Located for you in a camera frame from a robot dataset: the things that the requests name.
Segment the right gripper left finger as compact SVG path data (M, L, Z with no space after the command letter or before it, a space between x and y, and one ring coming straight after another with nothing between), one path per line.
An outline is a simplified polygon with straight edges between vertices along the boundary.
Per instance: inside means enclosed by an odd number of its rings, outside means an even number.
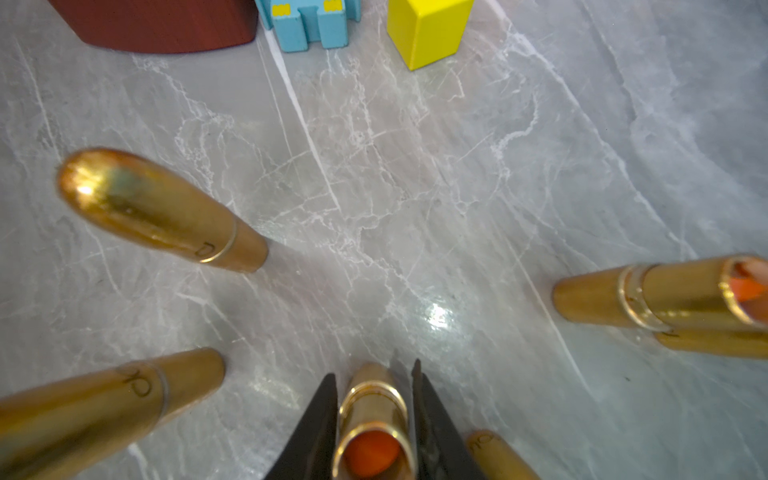
M264 480L331 479L337 418L336 376L328 373Z

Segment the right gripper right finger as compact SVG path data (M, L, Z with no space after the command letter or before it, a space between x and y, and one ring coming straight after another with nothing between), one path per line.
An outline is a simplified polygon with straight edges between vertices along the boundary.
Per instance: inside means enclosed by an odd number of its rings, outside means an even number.
M411 372L418 479L485 479L417 359Z

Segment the gold lipstick cap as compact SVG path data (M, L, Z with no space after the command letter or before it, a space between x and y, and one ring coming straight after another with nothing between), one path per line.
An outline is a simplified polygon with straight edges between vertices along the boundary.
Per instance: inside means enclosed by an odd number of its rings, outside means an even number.
M473 460L488 479L540 480L541 477L497 433L478 430L466 439Z
M661 345L671 350L724 357L767 359L766 333L675 330L657 332L653 336Z

